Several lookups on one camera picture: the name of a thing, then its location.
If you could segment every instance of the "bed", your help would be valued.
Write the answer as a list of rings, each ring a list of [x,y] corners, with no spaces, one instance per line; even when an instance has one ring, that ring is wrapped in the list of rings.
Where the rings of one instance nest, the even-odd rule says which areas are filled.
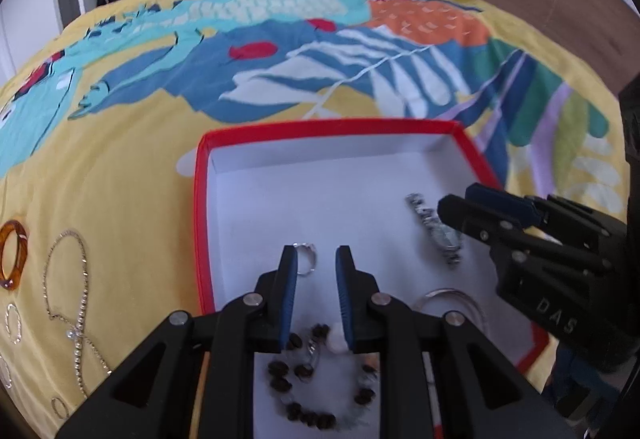
[[[455,120],[511,193],[625,219],[617,100],[584,61],[482,0],[121,0],[69,25],[0,106],[0,221],[28,238],[18,288],[0,290],[0,307],[15,306],[0,355],[44,438],[172,310],[199,313],[193,174],[209,130]],[[75,238],[50,253],[68,229],[84,255]],[[95,350],[79,386],[74,336],[47,304],[75,322],[83,300]],[[530,369],[539,388],[552,358]]]

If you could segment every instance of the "orange bracelet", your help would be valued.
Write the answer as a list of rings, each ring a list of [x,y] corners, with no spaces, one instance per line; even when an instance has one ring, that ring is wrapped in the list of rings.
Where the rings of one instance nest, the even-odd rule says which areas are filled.
[[[17,249],[15,250],[14,268],[11,270],[9,278],[5,278],[2,269],[2,252],[4,244],[12,231],[18,237]],[[18,221],[7,221],[0,228],[0,287],[4,287],[7,291],[13,291],[20,284],[20,277],[24,269],[24,263],[27,261],[27,232]]]

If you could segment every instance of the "chain necklace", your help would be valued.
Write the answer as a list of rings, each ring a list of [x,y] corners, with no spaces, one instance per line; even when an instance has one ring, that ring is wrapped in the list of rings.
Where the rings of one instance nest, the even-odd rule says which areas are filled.
[[[73,237],[76,239],[78,244],[80,245],[80,252],[82,255],[82,280],[84,281],[84,286],[82,289],[82,298],[80,299],[80,309],[78,311],[78,318],[76,319],[76,323],[73,323],[69,318],[60,314],[54,313],[51,310],[49,305],[49,296],[47,295],[47,272],[49,271],[49,264],[51,262],[51,255],[53,254],[53,250],[56,249],[56,246],[60,244],[65,237]],[[84,398],[87,398],[87,390],[84,384],[84,378],[82,376],[82,352],[84,350],[84,343],[86,342],[89,347],[91,347],[92,351],[103,369],[106,371],[107,375],[111,374],[111,369],[107,365],[107,362],[104,360],[104,357],[100,354],[100,351],[94,345],[94,343],[84,334],[84,321],[86,319],[86,304],[89,299],[89,273],[87,272],[86,267],[86,252],[84,250],[84,242],[82,242],[82,237],[73,229],[66,229],[58,238],[54,241],[53,245],[49,249],[49,255],[47,256],[47,262],[44,266],[44,274],[42,275],[42,292],[44,295],[44,305],[47,310],[47,315],[49,316],[49,320],[60,320],[65,323],[69,329],[66,332],[66,337],[70,340],[73,340],[75,351],[74,351],[74,368],[76,371],[76,382],[78,383],[78,387],[80,387],[80,392],[84,395]]]

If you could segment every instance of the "yellow bedspread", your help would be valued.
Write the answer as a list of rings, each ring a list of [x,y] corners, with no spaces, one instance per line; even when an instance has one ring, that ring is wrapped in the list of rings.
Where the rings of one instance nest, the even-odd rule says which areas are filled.
[[[293,58],[304,66],[287,68]],[[458,119],[511,193],[555,192],[625,217],[616,99],[584,61],[482,0],[121,0],[69,25],[0,106],[0,222],[25,226],[29,254],[19,288],[0,289],[0,310],[14,303],[22,321],[17,345],[0,332],[0,355],[43,438],[62,424],[52,398],[71,411],[83,401],[68,326],[45,311],[51,244],[67,228],[86,243],[85,333],[111,367],[172,310],[197,314],[192,175],[208,130]],[[80,259],[65,239],[47,275],[51,307],[74,322]],[[538,386],[551,358],[530,373]],[[87,347],[83,372],[89,390],[104,379]]]

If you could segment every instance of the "white wardrobe door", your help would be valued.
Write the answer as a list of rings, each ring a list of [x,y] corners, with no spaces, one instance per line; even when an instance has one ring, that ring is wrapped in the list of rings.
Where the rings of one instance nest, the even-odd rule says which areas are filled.
[[[2,18],[2,9],[0,9],[0,87],[2,87],[9,78],[15,75],[14,61],[11,59],[9,45],[4,34],[4,19]]]
[[[62,32],[58,0],[2,0],[4,34],[18,71]]]

